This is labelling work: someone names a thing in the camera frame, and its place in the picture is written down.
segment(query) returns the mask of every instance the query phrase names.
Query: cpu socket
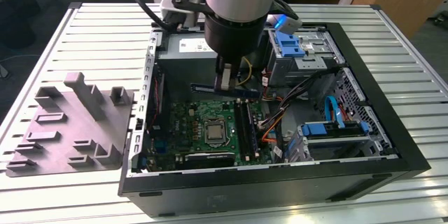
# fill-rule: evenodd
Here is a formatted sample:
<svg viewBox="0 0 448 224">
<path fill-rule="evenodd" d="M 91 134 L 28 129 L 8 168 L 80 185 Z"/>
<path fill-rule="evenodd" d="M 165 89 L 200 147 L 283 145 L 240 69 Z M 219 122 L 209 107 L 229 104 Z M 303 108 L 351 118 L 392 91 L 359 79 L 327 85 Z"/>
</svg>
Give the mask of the cpu socket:
<svg viewBox="0 0 448 224">
<path fill-rule="evenodd" d="M 225 143 L 225 121 L 224 119 L 207 119 L 204 122 L 205 126 L 205 144 L 212 147 L 219 147 Z"/>
</svg>

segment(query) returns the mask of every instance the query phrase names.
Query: wire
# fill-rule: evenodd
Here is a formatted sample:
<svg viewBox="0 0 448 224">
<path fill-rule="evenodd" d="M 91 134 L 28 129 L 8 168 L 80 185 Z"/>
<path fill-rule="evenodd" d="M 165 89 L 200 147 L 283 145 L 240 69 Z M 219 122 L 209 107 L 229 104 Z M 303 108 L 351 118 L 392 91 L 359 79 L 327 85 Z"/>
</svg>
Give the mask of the wire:
<svg viewBox="0 0 448 224">
<path fill-rule="evenodd" d="M 273 138 L 265 138 L 263 141 L 264 141 L 264 142 L 272 142 L 272 143 L 276 143 L 276 142 L 277 142 L 277 140 L 273 139 Z"/>
<path fill-rule="evenodd" d="M 275 158 L 273 158 L 273 163 L 277 164 L 277 163 L 283 163 L 284 162 L 284 139 L 283 139 L 283 135 L 281 135 L 281 120 L 279 121 L 277 125 L 275 126 L 273 128 L 273 131 L 275 131 L 275 138 L 277 140 L 277 143 L 276 143 L 276 147 L 280 149 L 281 151 L 281 155 L 275 155 Z"/>
<path fill-rule="evenodd" d="M 248 74 L 245 80 L 241 81 L 241 82 L 239 82 L 239 83 L 236 84 L 236 86 L 241 86 L 241 85 L 244 85 L 244 84 L 251 80 L 251 77 L 252 77 L 252 64 L 251 64 L 249 60 L 245 58 L 245 56 L 243 56 L 243 59 L 245 60 L 248 66 L 249 66 L 249 74 Z"/>
<path fill-rule="evenodd" d="M 332 67 L 327 70 L 321 70 L 315 72 L 309 77 L 307 77 L 289 91 L 289 93 L 285 95 L 285 97 L 283 98 L 283 101 L 280 102 L 279 108 L 277 108 L 277 112 L 275 113 L 275 115 L 269 118 L 267 118 L 260 125 L 264 126 L 267 125 L 272 120 L 275 120 L 287 110 L 291 101 L 300 96 L 301 94 L 304 94 L 309 87 L 312 86 L 312 84 L 315 83 L 315 80 L 317 80 L 321 76 L 327 75 L 327 74 L 332 74 L 332 73 L 337 73 L 339 70 L 341 69 L 341 66 L 337 67 Z"/>
<path fill-rule="evenodd" d="M 347 115 L 347 112 L 345 112 L 345 110 L 344 110 L 344 107 L 343 107 L 340 104 L 339 104 L 339 109 L 341 110 L 344 120 L 349 120 L 349 117 L 348 117 L 348 115 Z"/>
<path fill-rule="evenodd" d="M 171 31 L 175 29 L 175 27 L 172 27 L 171 25 L 168 25 L 160 18 L 159 16 L 152 12 L 152 10 L 149 9 L 149 7 L 147 6 L 147 4 L 143 2 L 143 0 L 135 0 L 139 4 L 139 6 L 141 7 L 143 11 L 148 14 L 148 16 L 151 17 L 151 19 L 153 20 L 153 22 L 157 23 L 157 25 L 167 31 Z"/>
<path fill-rule="evenodd" d="M 271 127 L 268 128 L 268 130 L 265 131 L 261 141 L 264 142 L 265 137 L 268 136 L 269 131 L 272 131 L 273 127 L 276 126 L 276 124 L 279 123 L 279 121 L 281 120 L 281 118 L 284 117 L 284 114 L 277 118 L 277 120 L 275 120 L 273 124 L 271 125 Z"/>
<path fill-rule="evenodd" d="M 267 72 L 267 73 L 264 73 L 263 74 L 263 77 L 264 76 L 267 76 L 267 75 L 269 75 L 272 72 Z M 267 86 L 264 86 L 264 90 L 263 90 L 263 99 L 264 100 L 267 100 L 267 101 L 273 101 L 273 97 L 268 97 L 268 95 L 267 95 L 267 90 L 268 90 L 268 87 Z M 283 98 L 281 97 L 275 97 L 275 99 L 277 100 L 277 101 L 283 101 Z"/>
<path fill-rule="evenodd" d="M 0 60 L 0 62 L 4 62 L 4 61 L 11 60 L 13 58 L 24 57 L 24 56 L 37 56 L 37 57 L 40 57 L 40 55 L 15 55 L 15 56 L 8 56 L 7 59 Z"/>
</svg>

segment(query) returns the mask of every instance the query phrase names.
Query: aluminum extrusion table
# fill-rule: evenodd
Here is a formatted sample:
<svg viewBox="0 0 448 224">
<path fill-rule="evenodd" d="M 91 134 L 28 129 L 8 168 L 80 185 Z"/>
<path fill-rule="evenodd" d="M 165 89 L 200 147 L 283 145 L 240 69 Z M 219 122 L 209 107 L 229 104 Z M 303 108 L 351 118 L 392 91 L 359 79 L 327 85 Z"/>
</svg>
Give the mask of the aluminum extrusion table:
<svg viewBox="0 0 448 224">
<path fill-rule="evenodd" d="M 156 4 L 151 9 L 160 14 Z M 448 216 L 448 88 L 383 11 L 369 6 L 292 5 L 304 22 L 339 22 L 432 169 L 355 201 L 183 216 L 199 223 L 440 223 Z M 136 4 L 72 5 L 0 127 L 0 223 L 155 221 L 117 196 L 120 170 L 9 178 L 40 86 L 81 71 L 100 90 L 139 90 L 152 20 Z"/>
</svg>

